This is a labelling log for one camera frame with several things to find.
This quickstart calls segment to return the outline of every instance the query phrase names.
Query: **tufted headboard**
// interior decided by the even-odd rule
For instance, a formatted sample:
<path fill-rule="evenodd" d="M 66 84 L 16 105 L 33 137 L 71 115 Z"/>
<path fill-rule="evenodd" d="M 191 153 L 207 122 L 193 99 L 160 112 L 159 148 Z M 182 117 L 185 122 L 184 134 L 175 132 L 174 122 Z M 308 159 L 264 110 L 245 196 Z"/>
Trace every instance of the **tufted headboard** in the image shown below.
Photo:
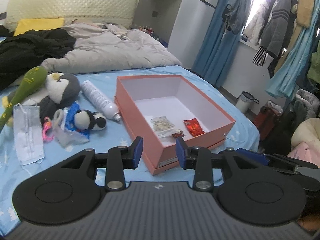
<path fill-rule="evenodd" d="M 100 19 L 124 27 L 132 24 L 138 0 L 9 0 L 6 27 L 14 30 L 21 19 Z"/>

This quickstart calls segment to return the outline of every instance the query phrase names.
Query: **small panda plush toy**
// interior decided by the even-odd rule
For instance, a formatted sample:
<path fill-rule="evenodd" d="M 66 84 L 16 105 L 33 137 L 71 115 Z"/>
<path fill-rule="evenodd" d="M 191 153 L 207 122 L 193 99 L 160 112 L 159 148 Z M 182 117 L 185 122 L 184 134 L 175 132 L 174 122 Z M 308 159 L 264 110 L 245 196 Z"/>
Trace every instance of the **small panda plush toy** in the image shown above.
<path fill-rule="evenodd" d="M 107 119 L 103 114 L 90 112 L 89 110 L 78 110 L 74 116 L 74 125 L 79 130 L 100 131 L 107 125 Z"/>

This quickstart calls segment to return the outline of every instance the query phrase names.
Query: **pink box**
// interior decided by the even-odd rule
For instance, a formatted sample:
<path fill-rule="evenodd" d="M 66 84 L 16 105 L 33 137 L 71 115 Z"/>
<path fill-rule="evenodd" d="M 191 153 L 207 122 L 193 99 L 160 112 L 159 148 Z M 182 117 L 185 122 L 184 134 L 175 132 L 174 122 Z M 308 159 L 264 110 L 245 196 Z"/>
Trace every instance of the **pink box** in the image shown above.
<path fill-rule="evenodd" d="M 226 111 L 180 75 L 117 78 L 115 102 L 132 139 L 143 138 L 142 158 L 155 175 L 179 165 L 174 138 L 158 138 L 150 120 L 166 116 L 184 131 L 188 146 L 215 148 L 223 144 L 236 122 Z M 204 134 L 193 137 L 183 120 L 197 118 Z"/>

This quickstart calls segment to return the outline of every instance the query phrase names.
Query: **blue curtain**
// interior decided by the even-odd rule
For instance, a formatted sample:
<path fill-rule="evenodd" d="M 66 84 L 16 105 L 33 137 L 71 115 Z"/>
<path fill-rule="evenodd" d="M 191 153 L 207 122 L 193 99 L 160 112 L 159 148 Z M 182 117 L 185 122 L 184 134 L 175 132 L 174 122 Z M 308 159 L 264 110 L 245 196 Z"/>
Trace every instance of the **blue curtain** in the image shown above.
<path fill-rule="evenodd" d="M 320 0 L 315 0 L 310 28 L 302 28 L 284 64 L 268 82 L 266 92 L 274 98 L 286 97 L 293 99 L 298 90 L 296 79 L 308 59 L 319 11 Z"/>
<path fill-rule="evenodd" d="M 192 71 L 216 87 L 224 83 L 240 40 L 240 33 L 234 35 L 232 31 L 227 31 L 221 40 L 224 33 L 222 14 L 227 3 L 228 0 L 218 1 L 207 34 L 192 67 Z"/>

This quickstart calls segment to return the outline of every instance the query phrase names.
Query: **trash can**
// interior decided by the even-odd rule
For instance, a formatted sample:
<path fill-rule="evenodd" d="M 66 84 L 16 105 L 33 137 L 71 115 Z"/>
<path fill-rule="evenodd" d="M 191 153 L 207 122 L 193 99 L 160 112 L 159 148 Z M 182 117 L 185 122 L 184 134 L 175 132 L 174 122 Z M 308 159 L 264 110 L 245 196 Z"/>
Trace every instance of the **trash can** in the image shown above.
<path fill-rule="evenodd" d="M 241 113 L 245 113 L 252 103 L 259 104 L 259 100 L 255 99 L 253 95 L 248 92 L 243 91 L 241 95 L 237 98 L 236 108 L 238 108 Z"/>

